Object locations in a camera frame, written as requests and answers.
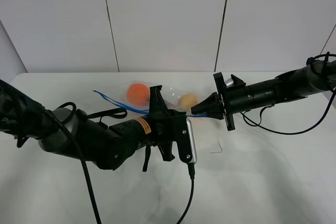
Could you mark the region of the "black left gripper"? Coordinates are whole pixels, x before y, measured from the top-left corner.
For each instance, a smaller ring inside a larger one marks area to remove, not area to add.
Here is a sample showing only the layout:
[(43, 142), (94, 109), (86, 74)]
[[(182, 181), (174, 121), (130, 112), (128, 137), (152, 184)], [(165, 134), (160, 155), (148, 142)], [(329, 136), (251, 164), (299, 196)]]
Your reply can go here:
[(154, 135), (154, 145), (159, 148), (164, 161), (175, 159), (172, 143), (176, 142), (180, 160), (187, 161), (186, 113), (168, 109), (161, 95), (162, 86), (150, 87), (148, 119)]

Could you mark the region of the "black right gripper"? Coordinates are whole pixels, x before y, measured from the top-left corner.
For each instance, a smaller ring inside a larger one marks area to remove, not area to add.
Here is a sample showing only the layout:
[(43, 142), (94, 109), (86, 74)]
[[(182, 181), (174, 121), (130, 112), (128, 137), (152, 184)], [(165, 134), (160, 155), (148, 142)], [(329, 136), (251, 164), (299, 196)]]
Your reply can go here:
[(228, 131), (235, 129), (233, 115), (243, 111), (255, 109), (261, 106), (252, 94), (251, 88), (235, 75), (231, 75), (235, 81), (233, 87), (226, 87), (223, 74), (221, 72), (214, 75), (218, 94), (213, 92), (209, 97), (199, 104), (191, 107), (192, 114), (207, 114), (207, 117), (218, 120), (225, 119)]

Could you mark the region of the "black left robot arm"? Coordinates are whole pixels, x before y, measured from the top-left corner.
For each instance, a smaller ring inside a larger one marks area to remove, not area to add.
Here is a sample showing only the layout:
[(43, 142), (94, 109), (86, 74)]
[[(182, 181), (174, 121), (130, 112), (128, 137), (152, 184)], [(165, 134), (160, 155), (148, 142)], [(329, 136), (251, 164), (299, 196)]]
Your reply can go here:
[[(153, 146), (159, 148), (164, 161), (174, 159), (173, 144), (182, 162), (193, 161), (186, 114), (166, 106), (160, 86), (150, 88), (147, 115), (125, 120), (126, 115), (122, 108), (86, 114), (70, 110), (68, 104), (49, 111), (1, 82), (1, 131), (16, 137), (18, 147), (34, 138), (46, 152), (84, 159), (105, 170), (116, 170), (141, 148), (149, 158)], [(105, 116), (123, 121), (107, 126), (101, 120)]]

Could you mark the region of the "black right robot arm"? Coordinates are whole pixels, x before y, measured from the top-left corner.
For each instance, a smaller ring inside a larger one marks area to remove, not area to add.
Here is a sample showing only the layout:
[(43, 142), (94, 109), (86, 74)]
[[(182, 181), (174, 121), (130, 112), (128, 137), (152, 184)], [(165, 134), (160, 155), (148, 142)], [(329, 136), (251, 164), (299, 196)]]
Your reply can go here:
[(335, 61), (311, 57), (301, 69), (251, 85), (235, 75), (224, 80), (220, 72), (214, 74), (214, 80), (217, 91), (193, 106), (191, 113), (225, 120), (227, 129), (232, 131), (236, 113), (304, 99), (335, 88)]

